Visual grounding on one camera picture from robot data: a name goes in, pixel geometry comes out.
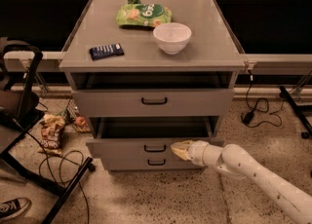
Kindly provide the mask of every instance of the white robotic arm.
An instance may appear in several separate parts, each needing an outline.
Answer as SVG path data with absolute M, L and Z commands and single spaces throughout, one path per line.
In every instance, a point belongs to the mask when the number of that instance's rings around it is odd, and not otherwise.
M 198 166 L 210 166 L 234 179 L 249 178 L 295 223 L 312 224 L 312 197 L 258 163 L 242 147 L 223 147 L 205 141 L 184 141 L 172 145 L 173 152 Z

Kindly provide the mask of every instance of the floor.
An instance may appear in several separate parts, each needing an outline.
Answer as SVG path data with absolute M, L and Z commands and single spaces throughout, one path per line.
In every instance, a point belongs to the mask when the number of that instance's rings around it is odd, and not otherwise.
M 248 111 L 245 102 L 246 89 L 236 89 L 235 99 L 224 116 L 218 137 L 224 145 L 234 143 L 246 149 L 263 166 L 271 169 L 290 183 L 312 196 L 312 142 L 302 139 L 301 122 L 285 102 L 278 113 L 283 123 L 276 128 L 269 124 L 248 128 L 241 122 L 241 114 Z M 250 104 L 265 96 L 270 112 L 281 107 L 278 90 L 251 90 Z M 303 102 L 312 97 L 303 93 Z M 61 113 L 68 103 L 69 91 L 50 92 L 41 99 L 51 114 Z M 267 120 L 278 124 L 278 118 L 269 114 L 255 114 L 252 124 Z M 41 138 L 38 124 L 31 133 Z M 66 126 L 62 137 L 62 154 L 68 159 L 81 162 L 90 156 L 85 141 L 89 133 L 78 133 Z M 45 155 L 38 152 L 38 144 L 26 136 L 12 154 L 25 167 L 39 171 Z M 52 158 L 50 165 L 57 181 L 60 159 Z M 96 171 L 89 172 L 63 205 L 53 223 L 88 223 L 88 210 L 92 224 L 109 223 L 293 223 L 287 215 L 255 186 L 249 179 L 234 180 L 218 174 L 212 168 L 203 170 L 131 171 L 109 173 L 99 159 L 94 159 Z M 60 174 L 67 181 L 77 166 L 64 162 Z M 41 174 L 52 178 L 47 163 L 40 167 Z M 37 186 L 25 183 L 0 170 L 0 199 L 28 197 L 30 209 L 8 223 L 41 223 L 57 198 Z

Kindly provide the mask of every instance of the shoe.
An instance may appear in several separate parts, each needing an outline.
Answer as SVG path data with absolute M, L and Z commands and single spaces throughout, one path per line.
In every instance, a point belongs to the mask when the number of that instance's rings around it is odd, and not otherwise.
M 0 223 L 10 220 L 28 209 L 30 200 L 28 198 L 16 198 L 0 204 Z

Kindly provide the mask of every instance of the bowl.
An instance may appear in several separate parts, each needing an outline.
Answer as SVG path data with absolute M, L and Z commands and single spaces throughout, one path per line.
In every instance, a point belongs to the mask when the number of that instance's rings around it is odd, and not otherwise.
M 184 24 L 170 22 L 156 26 L 153 34 L 161 50 L 166 54 L 175 55 L 186 47 L 192 31 Z

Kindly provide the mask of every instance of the black drawer handle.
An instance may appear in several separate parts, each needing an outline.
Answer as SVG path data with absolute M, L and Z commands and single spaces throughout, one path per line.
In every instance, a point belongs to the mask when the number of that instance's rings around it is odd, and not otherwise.
M 164 144 L 164 148 L 156 150 L 156 149 L 148 149 L 147 145 L 144 145 L 144 151 L 145 152 L 164 152 L 166 150 L 167 146 Z
M 167 97 L 156 100 L 156 99 L 145 99 L 144 97 L 140 100 L 142 104 L 146 105 L 160 105 L 160 104 L 166 104 L 168 102 Z
M 147 163 L 150 166 L 163 166 L 166 163 L 166 159 L 164 159 L 163 162 L 150 162 L 149 159 L 147 160 Z

